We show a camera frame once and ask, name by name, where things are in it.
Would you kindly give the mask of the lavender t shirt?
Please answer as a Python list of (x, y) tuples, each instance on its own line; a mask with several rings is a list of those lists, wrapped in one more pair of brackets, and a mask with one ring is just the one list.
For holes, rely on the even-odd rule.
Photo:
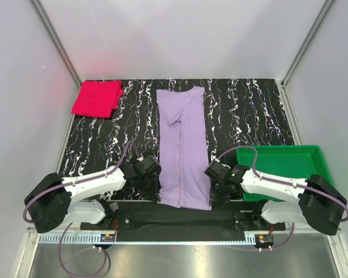
[(211, 210), (203, 87), (185, 92), (157, 90), (159, 110), (159, 202), (176, 208)]

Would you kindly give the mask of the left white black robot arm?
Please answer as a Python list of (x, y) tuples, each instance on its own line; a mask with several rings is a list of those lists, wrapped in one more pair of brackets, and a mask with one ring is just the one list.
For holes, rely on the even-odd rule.
[(84, 230), (114, 229), (118, 223), (115, 210), (95, 196), (124, 188), (137, 189), (143, 197), (156, 197), (161, 166), (151, 155), (134, 162), (120, 160), (103, 171), (61, 178), (46, 175), (24, 199), (23, 219), (38, 233), (47, 233), (62, 224), (79, 223)]

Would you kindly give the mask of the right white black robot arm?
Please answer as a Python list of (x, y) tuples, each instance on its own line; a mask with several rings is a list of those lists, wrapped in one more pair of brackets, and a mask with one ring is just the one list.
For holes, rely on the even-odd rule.
[(325, 235), (337, 234), (347, 201), (324, 177), (286, 178), (266, 174), (252, 167), (233, 168), (214, 160), (205, 174), (217, 183), (221, 193), (255, 193), (278, 199), (263, 202), (252, 214), (257, 229), (280, 222), (308, 224)]

